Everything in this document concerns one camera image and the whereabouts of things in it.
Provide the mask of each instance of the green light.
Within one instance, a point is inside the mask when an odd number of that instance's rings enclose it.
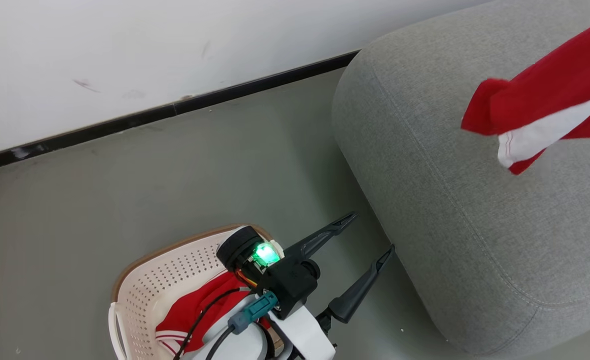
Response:
[[[257,245],[253,253],[253,260],[263,267],[279,262],[280,256],[277,255],[275,249],[269,243],[261,243]]]

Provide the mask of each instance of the gray ottoman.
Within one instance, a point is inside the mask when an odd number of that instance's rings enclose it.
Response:
[[[364,48],[333,127],[432,320],[460,349],[516,358],[590,330],[590,139],[524,174],[460,129],[476,87],[510,79],[590,27],[587,0],[506,0]]]

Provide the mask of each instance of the red fabric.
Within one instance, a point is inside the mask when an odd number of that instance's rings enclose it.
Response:
[[[461,128],[500,135],[561,110],[590,101],[590,28],[570,39],[510,81],[482,82],[462,118]],[[590,138],[590,117],[562,139]],[[509,170],[519,174],[545,148]]]
[[[171,306],[164,321],[155,328],[155,331],[180,331],[185,333],[184,336],[172,336],[177,344],[181,345],[191,326],[193,326],[197,317],[208,304],[224,292],[242,287],[247,287],[247,285],[237,280],[235,275],[231,272],[225,272],[220,276],[213,278],[213,280],[208,281],[200,289],[179,298],[173,306]],[[192,337],[186,346],[185,353],[196,351],[204,346],[202,338],[211,326],[233,309],[233,307],[248,294],[249,292],[247,291],[234,292],[215,303],[208,312],[206,312],[199,324],[197,324],[197,327],[192,333]]]

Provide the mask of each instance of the perforated basket wall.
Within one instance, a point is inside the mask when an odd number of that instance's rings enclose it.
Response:
[[[115,285],[119,332],[129,360],[167,360],[155,340],[155,328],[173,303],[224,271],[217,246],[240,226],[213,230],[135,262]],[[266,239],[261,228],[254,227]]]

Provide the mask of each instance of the basket handle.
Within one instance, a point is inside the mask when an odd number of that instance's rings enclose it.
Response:
[[[110,304],[108,309],[108,332],[110,333],[110,342],[112,342],[112,349],[115,351],[117,360],[127,360],[126,352],[122,346],[124,339],[121,339],[117,333],[119,322],[117,320],[117,303]]]

